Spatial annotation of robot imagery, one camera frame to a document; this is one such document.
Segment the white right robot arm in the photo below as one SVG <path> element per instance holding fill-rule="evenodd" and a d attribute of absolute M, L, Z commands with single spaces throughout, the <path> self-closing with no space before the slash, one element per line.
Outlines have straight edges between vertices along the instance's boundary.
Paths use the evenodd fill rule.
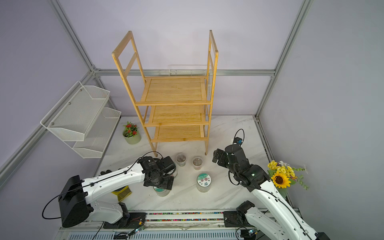
<path fill-rule="evenodd" d="M 234 174 L 239 185 L 245 187 L 268 209 L 275 220 L 271 220 L 245 201 L 237 207 L 241 222 L 257 228 L 271 240 L 328 240 L 324 232 L 317 232 L 307 224 L 276 189 L 269 175 L 258 165 L 250 164 L 238 144 L 227 146 L 225 150 L 216 149 L 213 162 Z"/>

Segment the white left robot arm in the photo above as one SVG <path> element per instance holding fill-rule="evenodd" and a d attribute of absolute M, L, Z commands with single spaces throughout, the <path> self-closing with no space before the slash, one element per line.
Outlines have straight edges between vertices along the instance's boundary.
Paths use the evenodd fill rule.
<path fill-rule="evenodd" d="M 132 165 L 93 178 L 81 179 L 76 175 L 68 179 L 58 200 L 63 228 L 71 228 L 85 221 L 104 222 L 122 229 L 136 224 L 126 205 L 106 203 L 100 199 L 112 192 L 136 183 L 145 187 L 171 190 L 176 165 L 171 157 L 153 158 L 144 154 Z"/>

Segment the green-lid sunflower seed jar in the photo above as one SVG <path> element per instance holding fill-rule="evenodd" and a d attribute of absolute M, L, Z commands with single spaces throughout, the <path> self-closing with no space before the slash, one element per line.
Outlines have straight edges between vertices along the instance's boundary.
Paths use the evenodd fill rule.
<path fill-rule="evenodd" d="M 167 196 L 170 193 L 170 190 L 167 190 L 167 189 L 161 189 L 161 188 L 158 188 L 158 187 L 153 187 L 153 188 L 154 188 L 155 193 L 159 197 L 165 197 L 165 196 Z"/>

